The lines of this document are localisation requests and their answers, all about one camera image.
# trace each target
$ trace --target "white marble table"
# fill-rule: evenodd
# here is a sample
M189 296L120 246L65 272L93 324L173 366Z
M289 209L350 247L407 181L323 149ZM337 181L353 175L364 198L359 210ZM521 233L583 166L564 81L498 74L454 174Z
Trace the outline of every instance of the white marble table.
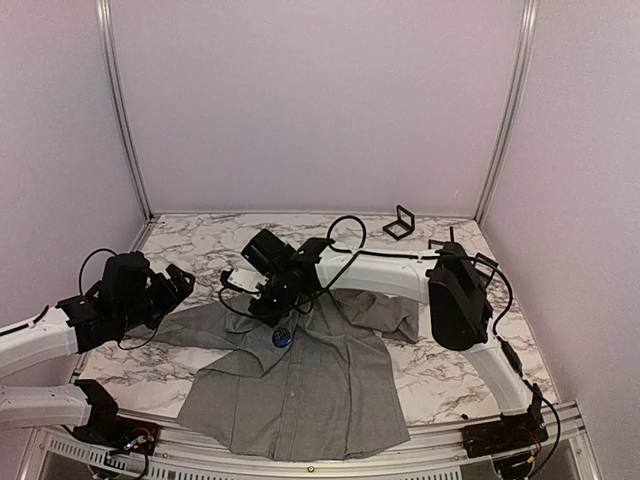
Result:
M283 240L298 246L309 237L324 236L335 218L335 215L313 214L163 215L142 250L156 270L175 263L196 275L196 289L180 307L183 309L215 301L220 271L245 263L239 252L260 229L269 228ZM493 258L472 220L418 218L416 232L396 242L382 232L382 226L393 220L392 217L362 218L369 229L368 247L422 250L427 248L429 238L446 240L449 227L453 226L456 241L470 255L481 252ZM357 245L357 225L339 227L335 237ZM499 280L490 286L489 294L494 310L500 312L507 296ZM519 353L527 375L555 402L549 373L517 304L502 320L500 334ZM420 341L416 345L386 342L408 425L459 421L462 415L481 418L499 413L474 369L461 355L444 350L431 338L428 308L422 309ZM91 352L81 377L97 379L123 409L176 417L195 372L225 354L153 342L137 350L122 351L111 342Z

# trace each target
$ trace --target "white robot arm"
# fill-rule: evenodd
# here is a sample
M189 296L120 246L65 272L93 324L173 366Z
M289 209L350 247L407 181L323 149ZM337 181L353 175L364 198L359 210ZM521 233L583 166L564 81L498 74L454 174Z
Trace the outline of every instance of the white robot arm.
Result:
M255 270L223 272L222 283L250 293L253 299L247 316L271 326L292 308L330 288L373 291L429 304L433 338L473 365L502 413L501 422L463 431L470 456L497 453L496 445L505 443L523 447L533 436L547 438L540 390L526 380L509 343L490 328L493 309L486 287L493 275L476 268L484 264L503 277L490 259L467 256L453 240L438 250L399 252L351 251L336 248L329 238L312 238L295 250L268 230L258 233L242 256ZM522 435L514 436L514 431Z
M60 309L0 329L0 378L57 357L78 353L75 330ZM86 425L91 405L82 389L0 386L0 430L41 425Z
M437 251L401 252L406 258L394 256L399 254L397 250L368 251L377 255L359 255L331 287L397 295L423 304L429 303L429 272L437 266ZM315 265L320 287L325 288L329 285L352 257L352 253L329 249L323 251ZM259 272L242 269L234 270L227 281L236 289L247 292L257 292L269 283ZM527 412L533 393L524 384L520 374L513 369L501 348L500 341L490 329L487 329L486 341L479 341L459 352L485 381L504 415L520 415Z

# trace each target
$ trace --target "black cable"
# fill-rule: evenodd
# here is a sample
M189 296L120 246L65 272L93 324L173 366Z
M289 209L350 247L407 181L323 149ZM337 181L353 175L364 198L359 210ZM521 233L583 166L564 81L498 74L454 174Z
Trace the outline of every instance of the black cable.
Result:
M529 388L532 388L531 384L528 381L525 381L525 384L527 384L527 386ZM556 453L556 450L558 449L558 445L560 444L560 435L562 434L562 426L560 425L560 415L558 415L558 411L551 404L551 402L549 400L547 400L546 398L542 397L542 401L547 405L547 407L549 407L551 409L551 412L553 413L553 416L556 417L556 425L558 426L558 431L556 433L556 439L553 442L553 446L551 447L551 451L549 452L549 455L547 455L546 458L544 459L544 461L540 464L540 466L538 468L536 468L531 473L531 475L529 475L529 478L533 478L536 475L538 475L538 473L540 473L540 471L549 462L549 460L551 460L551 457L553 456L554 453Z
M149 472L149 454L147 453L147 449L140 448L140 450L144 454L144 469L142 470L142 473L138 475L136 478L134 478L133 480L142 480L145 477L145 475Z
M0 337L4 337L5 335L9 335L11 333L19 332L20 330L24 330L25 328L29 328L29 323L33 323L35 325L36 323L38 323L40 320L44 318L44 316L47 314L48 311L49 311L49 305L45 305L44 310L40 312L40 315L34 318L31 322L23 323L21 325L17 325L13 328L10 328L9 330L0 332Z
M64 428L67 431L67 433L71 435L75 440L78 440L79 442L82 441L76 436L75 433L73 433L73 430L71 430L69 427L67 427L66 425L61 425L61 427Z
M364 244L367 241L367 227L364 224L364 222L360 218L356 217L355 215L343 215L341 217L336 218L333 221L333 223L329 226L329 230L327 230L327 240L329 241L329 248L334 252L353 253L351 250L348 250L348 249L334 247L333 246L334 240L331 238L333 229L336 228L339 223L344 222L345 220L353 220L355 222L358 222L358 224L360 225L360 228L362 229L362 237L360 238L360 245L358 246L358 248L364 247Z
M498 336L498 323L500 323L500 320L502 320L504 318L504 316L507 314L507 312L511 309L511 307L513 306L513 288L511 287L511 283L509 282L509 279L507 278L507 276L502 273L500 271L500 269L498 267L496 267L495 265L491 264L490 262L488 262L487 260L484 260L482 258L478 258L478 257L471 257L469 255L425 255L425 256L418 256L418 255L412 255L412 254L402 254L402 253L387 253L387 252L370 252L367 250L358 250L357 251L358 254L360 255L367 255L367 256L371 256L371 257L383 257L383 258L406 258L408 260L469 260L470 262L474 262L474 263L481 263L482 265L485 265L486 267L489 267L491 270L493 270L495 273L498 274L498 276L500 277L500 279L502 280L502 282L505 284L505 286L507 287L507 292L509 294L509 300L507 301L507 305L504 307L504 309L502 310L502 312L500 312L500 315L498 315L498 317L496 318L495 322L493 322L493 334L497 337Z
M309 315L312 311L313 311L313 307L315 306L314 301L311 301L311 305L309 305L309 310L302 310L299 307L296 307L296 312L298 312L300 315Z
M82 262L82 266L80 267L80 273L78 274L78 291L80 292L80 295L84 295L83 291L82 291L82 275L84 273L84 267L87 266L87 263L89 262L89 260L91 260L91 258L100 253L100 252L108 252L111 255L113 255L114 257L117 255L116 252L114 252L113 250L111 250L110 248L98 248L97 250L94 250L93 252L91 252L87 258L84 259L84 262Z
M137 350L138 348L142 348L145 345L147 345L151 340L153 340L153 338L156 336L156 333L158 333L158 328L160 328L160 325L158 325L156 329L153 331L153 333L151 334L151 336L146 341L142 342L140 345L135 345L133 347L123 347L121 345L122 340L120 340L118 342L118 348L124 351Z

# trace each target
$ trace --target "gray shirt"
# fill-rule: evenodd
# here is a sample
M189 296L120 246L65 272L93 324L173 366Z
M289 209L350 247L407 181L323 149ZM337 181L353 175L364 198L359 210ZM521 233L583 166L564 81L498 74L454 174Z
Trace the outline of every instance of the gray shirt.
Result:
M233 350L198 371L178 423L233 453L275 460L365 457L409 440L391 359L374 330L415 343L417 303L333 295L316 300L309 315L281 320L292 334L283 348L272 328L219 302L168 316L155 340ZM248 297L231 303L246 311Z

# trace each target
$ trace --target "white wall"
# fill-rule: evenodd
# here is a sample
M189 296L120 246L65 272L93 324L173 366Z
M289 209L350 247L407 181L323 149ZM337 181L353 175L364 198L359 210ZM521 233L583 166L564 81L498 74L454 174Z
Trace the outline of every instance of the white wall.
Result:
M640 460L640 2L541 2L483 225L605 479Z
M110 102L95 2L0 3L0 325L77 293L91 250L142 227ZM95 281L101 259L87 270ZM5 383L55 384L65 362ZM13 479L28 431L0 434Z
M473 216L522 1L112 4L156 211Z

